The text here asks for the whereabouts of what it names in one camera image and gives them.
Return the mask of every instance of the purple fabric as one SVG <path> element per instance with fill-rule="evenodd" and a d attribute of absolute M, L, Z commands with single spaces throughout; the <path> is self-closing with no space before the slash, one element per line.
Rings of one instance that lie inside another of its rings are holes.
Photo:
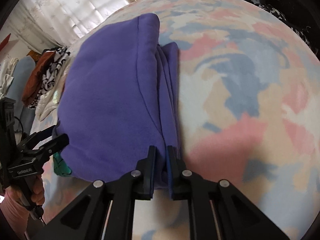
<path fill-rule="evenodd" d="M 61 156 L 72 175 L 119 179 L 158 148 L 156 187 L 166 186 L 166 146 L 179 148 L 178 47 L 158 45 L 159 19 L 144 14 L 97 31 L 82 45 L 58 108 Z"/>

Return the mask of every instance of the bed sheet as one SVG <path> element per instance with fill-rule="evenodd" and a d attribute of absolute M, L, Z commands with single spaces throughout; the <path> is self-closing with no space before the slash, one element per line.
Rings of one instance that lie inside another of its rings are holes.
<path fill-rule="evenodd" d="M 180 49 L 188 167 L 206 179 L 230 180 L 300 239 L 320 210 L 320 62 L 289 27 L 243 0 L 140 0 L 76 41 L 72 57 L 104 25 L 149 12 L 160 19 L 160 45 L 175 41 Z M 55 110 L 33 131 L 56 122 Z M 88 183 L 58 178 L 51 161 L 44 169 L 49 221 Z M 186 203 L 169 201 L 166 191 L 135 209 L 133 239 L 189 238 Z"/>

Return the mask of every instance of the black cable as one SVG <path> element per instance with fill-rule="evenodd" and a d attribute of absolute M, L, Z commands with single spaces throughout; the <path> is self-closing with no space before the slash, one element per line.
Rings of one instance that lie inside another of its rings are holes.
<path fill-rule="evenodd" d="M 24 130 L 23 130 L 23 125 L 22 125 L 22 123 L 21 123 L 21 121 L 20 121 L 20 119 L 18 118 L 18 117 L 14 117 L 15 119 L 17 119 L 18 120 L 18 122 L 19 122 L 19 124 L 21 125 L 21 130 L 22 130 L 22 136 L 23 136 L 23 133 L 24 133 Z"/>

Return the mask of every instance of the black and white patterned garment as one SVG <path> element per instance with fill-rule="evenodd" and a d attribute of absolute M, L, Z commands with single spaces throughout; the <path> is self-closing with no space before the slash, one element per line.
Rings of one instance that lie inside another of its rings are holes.
<path fill-rule="evenodd" d="M 70 56 L 70 52 L 67 50 L 68 47 L 61 47 L 57 48 L 56 50 L 48 50 L 56 51 L 56 55 L 54 56 L 53 62 L 50 63 L 50 66 L 47 69 L 46 73 L 42 75 L 41 88 L 36 95 L 35 100 L 31 103 L 31 105 L 28 106 L 28 108 L 35 109 L 40 101 L 40 97 L 54 87 L 55 81 L 61 68 L 63 67 L 63 64 Z"/>
<path fill-rule="evenodd" d="M 308 38 L 305 36 L 304 34 L 304 30 L 296 27 L 292 24 L 290 24 L 285 15 L 280 12 L 279 10 L 277 10 L 276 8 L 272 7 L 270 4 L 255 4 L 256 6 L 264 9 L 265 11 L 267 11 L 268 13 L 271 13 L 273 16 L 277 17 L 280 21 L 282 21 L 284 24 L 286 24 L 288 27 L 290 27 L 307 45 L 308 47 L 312 50 L 312 52 L 314 54 L 317 55 L 318 53 L 318 49 L 314 48 L 311 44 L 310 41 L 308 40 Z"/>

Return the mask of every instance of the mattress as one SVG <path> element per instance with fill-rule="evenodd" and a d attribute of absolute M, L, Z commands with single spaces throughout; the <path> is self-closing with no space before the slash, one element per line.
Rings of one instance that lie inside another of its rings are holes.
<path fill-rule="evenodd" d="M 243 0 L 140 0 L 76 41 L 71 57 L 104 25 L 151 12 L 160 19 L 160 45 L 175 41 L 180 49 L 188 168 L 230 180 L 290 239 L 301 239 L 320 210 L 320 62 L 289 27 Z M 32 132 L 56 122 L 55 109 Z M 44 170 L 48 222 L 89 183 L 56 176 L 52 160 Z M 165 190 L 136 202 L 134 240 L 188 238 L 185 202 L 170 201 Z"/>

